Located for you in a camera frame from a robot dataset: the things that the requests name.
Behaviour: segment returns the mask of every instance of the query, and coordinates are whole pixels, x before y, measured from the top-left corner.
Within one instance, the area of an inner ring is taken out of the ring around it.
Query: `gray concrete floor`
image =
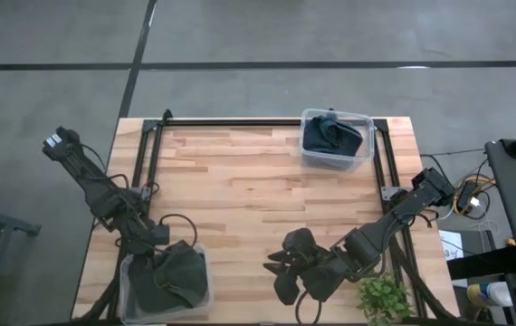
[[[0,63],[131,62],[146,5],[0,0]],[[151,28],[144,62],[516,60],[516,0],[159,0]],[[43,225],[38,238],[11,243],[0,325],[68,319],[91,216],[42,141],[63,125],[107,157],[127,77],[0,72],[0,211]],[[481,148],[516,137],[516,68],[141,72],[129,115],[296,116],[311,107],[411,116],[424,153]],[[457,179],[483,154],[440,160]],[[510,229],[492,200],[502,246]],[[476,229],[458,216],[440,227]]]

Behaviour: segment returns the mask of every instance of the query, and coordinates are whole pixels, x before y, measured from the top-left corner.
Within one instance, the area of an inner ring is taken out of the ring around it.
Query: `green leaves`
[[[363,281],[360,294],[361,304],[357,308],[364,312],[369,325],[388,326],[412,313],[406,302],[405,285],[396,284],[388,274]]]

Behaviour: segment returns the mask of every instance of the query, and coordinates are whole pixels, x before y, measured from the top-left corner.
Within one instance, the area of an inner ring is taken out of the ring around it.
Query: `dark green fabric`
[[[145,312],[194,308],[207,293],[205,258],[184,241],[156,255],[153,263],[134,261],[129,279],[137,305]]]
[[[360,133],[348,123],[336,120],[334,114],[312,118],[304,127],[304,149],[354,157],[362,143]]]

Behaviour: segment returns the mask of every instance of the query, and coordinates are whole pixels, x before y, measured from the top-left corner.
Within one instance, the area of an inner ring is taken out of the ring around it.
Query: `clear plastic bin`
[[[302,141],[304,139],[304,128],[312,120],[312,118],[320,115],[326,116],[334,114],[336,119],[341,122],[350,124],[354,129],[360,132],[363,138],[360,147],[354,157],[334,155],[327,153],[318,153],[304,149]],[[301,116],[301,139],[300,149],[302,154],[302,165],[312,168],[330,168],[336,170],[354,170],[361,164],[370,161],[375,155],[375,124],[373,120],[362,114],[341,112],[334,110],[306,109]]]
[[[200,244],[196,244],[196,251],[204,255],[205,271],[207,273],[207,293],[204,299],[192,309],[174,308],[165,312],[151,313],[142,311],[138,303],[129,302],[129,293],[132,291],[129,282],[128,270],[133,261],[133,255],[127,256],[119,267],[119,317],[124,325],[142,325],[149,323],[165,323],[175,321],[184,317],[204,317],[210,312],[214,305],[214,288],[212,286],[212,274],[210,274],[209,257],[207,250]]]

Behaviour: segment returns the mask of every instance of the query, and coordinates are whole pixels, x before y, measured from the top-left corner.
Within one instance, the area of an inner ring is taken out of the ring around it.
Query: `wooden table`
[[[110,175],[132,175],[142,121],[119,121]],[[411,120],[387,122],[401,184],[410,187],[411,178],[422,170]],[[215,291],[209,316],[188,321],[295,322],[294,307],[278,301],[272,287],[275,276],[262,267],[266,256],[280,250],[284,236],[297,228],[308,227],[319,245],[329,247],[354,226],[382,216],[373,163],[352,173],[303,168],[299,133],[297,127],[164,128],[156,177],[160,191],[152,199],[151,218],[179,213],[194,220],[198,241],[208,248]],[[378,148],[384,156],[381,140]],[[144,171],[151,141],[148,145]],[[169,222],[172,242],[192,239],[186,222]],[[438,300],[458,315],[436,225],[428,229],[418,219],[411,234],[419,272]],[[89,310],[110,282],[117,237],[102,227],[93,231],[73,316]],[[358,283],[345,281],[323,304],[320,322],[366,321],[356,308],[358,288]],[[315,313],[316,302],[305,300],[302,320],[311,321]]]

